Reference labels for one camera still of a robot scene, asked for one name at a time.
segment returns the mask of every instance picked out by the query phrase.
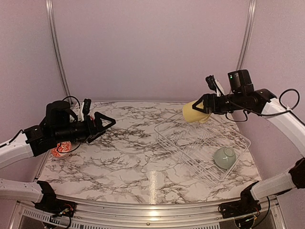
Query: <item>dish rack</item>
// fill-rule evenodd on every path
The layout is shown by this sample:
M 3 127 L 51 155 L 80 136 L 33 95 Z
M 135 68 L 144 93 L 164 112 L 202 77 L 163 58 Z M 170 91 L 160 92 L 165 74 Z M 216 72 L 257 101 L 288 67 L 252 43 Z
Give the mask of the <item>dish rack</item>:
M 223 124 L 220 115 L 210 116 L 206 123 L 188 123 L 182 111 L 157 124 L 157 141 L 170 152 L 177 163 L 183 163 L 201 180 L 214 187 L 225 181 L 251 142 L 229 124 Z M 236 161 L 229 169 L 216 165 L 214 153 L 221 147 L 231 147 Z

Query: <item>robotic hand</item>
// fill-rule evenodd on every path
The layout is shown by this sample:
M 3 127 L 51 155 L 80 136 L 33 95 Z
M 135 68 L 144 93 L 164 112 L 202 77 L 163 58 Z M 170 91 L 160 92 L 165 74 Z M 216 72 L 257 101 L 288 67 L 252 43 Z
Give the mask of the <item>robotic hand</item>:
M 94 119 L 91 118 L 90 105 L 91 100 L 85 99 L 76 115 L 66 101 L 48 104 L 46 116 L 39 125 L 20 130 L 11 140 L 0 144 L 0 168 L 41 155 L 61 142 L 91 143 L 103 135 L 116 122 L 99 112 L 94 113 Z M 103 126 L 103 120 L 109 123 Z M 46 181 L 23 183 L 0 179 L 0 198 L 32 201 L 35 208 L 56 216 L 69 214 L 72 217 L 75 209 L 74 202 L 57 199 Z
M 241 192 L 241 200 L 223 203 L 219 206 L 219 211 L 223 218 L 238 217 L 245 214 L 261 210 L 260 202 L 262 198 L 270 195 L 281 195 L 293 188 L 305 188 L 305 123 L 298 118 L 292 110 L 297 104 L 288 108 L 281 103 L 281 97 L 288 91 L 284 91 L 280 99 L 267 89 L 254 90 L 249 72 L 247 70 L 238 70 L 228 73 L 232 94 L 224 95 L 219 84 L 213 75 L 206 78 L 208 86 L 217 94 L 204 94 L 196 103 L 193 109 L 209 114 L 226 115 L 237 110 L 243 110 L 246 115 L 254 113 L 266 118 L 281 130 L 298 148 L 302 159 L 296 162 L 295 166 L 275 177 L 251 184 Z M 203 109 L 197 107 L 203 103 Z M 240 224 L 240 228 L 248 229 L 253 224 Z

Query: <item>marble table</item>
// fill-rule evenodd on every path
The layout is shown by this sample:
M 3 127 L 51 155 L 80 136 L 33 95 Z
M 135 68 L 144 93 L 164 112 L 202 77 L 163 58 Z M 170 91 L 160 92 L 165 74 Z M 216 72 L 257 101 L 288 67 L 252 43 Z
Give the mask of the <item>marble table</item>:
M 88 200 L 180 204 L 239 197 L 260 180 L 247 150 L 228 179 L 209 187 L 156 142 L 154 127 L 181 110 L 182 103 L 94 102 L 96 111 L 116 119 L 90 145 L 82 144 L 66 159 L 49 156 L 40 180 L 59 195 Z M 234 129 L 234 122 L 224 119 Z

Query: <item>pink wall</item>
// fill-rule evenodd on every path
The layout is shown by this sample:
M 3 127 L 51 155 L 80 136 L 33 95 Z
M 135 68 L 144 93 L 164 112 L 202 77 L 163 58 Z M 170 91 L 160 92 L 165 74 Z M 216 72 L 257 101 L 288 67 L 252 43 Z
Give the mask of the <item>pink wall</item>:
M 244 0 L 54 0 L 71 93 L 93 100 L 198 98 L 206 76 L 225 78 L 236 68 L 248 6 Z
M 44 1 L 0 1 L 0 142 L 38 124 L 46 104 L 64 96 L 51 44 Z M 32 181 L 40 160 L 15 163 L 0 170 L 0 177 Z M 5 229 L 14 201 L 0 205 Z
M 305 120 L 305 2 L 303 0 L 258 1 L 255 25 L 244 68 L 250 72 L 256 89 L 267 88 L 280 95 L 287 88 L 301 94 L 295 113 Z M 283 98 L 292 106 L 296 96 Z M 242 133 L 251 139 L 251 152 L 263 178 L 291 167 L 301 156 L 293 144 L 272 124 L 256 115 L 240 123 Z M 305 191 L 295 190 L 280 198 L 289 229 L 305 228 Z

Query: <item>yellow mug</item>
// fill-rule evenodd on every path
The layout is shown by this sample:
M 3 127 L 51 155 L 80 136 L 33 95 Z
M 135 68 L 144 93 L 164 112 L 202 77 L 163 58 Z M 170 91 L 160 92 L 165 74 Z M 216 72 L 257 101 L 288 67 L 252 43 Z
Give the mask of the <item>yellow mug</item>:
M 211 114 L 205 114 L 200 111 L 194 110 L 192 105 L 196 101 L 197 100 L 189 102 L 188 104 L 183 106 L 183 109 L 182 109 L 183 117 L 188 123 L 193 123 L 193 122 L 198 122 L 198 121 L 200 123 L 205 123 L 208 121 Z M 197 107 L 203 109 L 203 103 L 198 104 Z

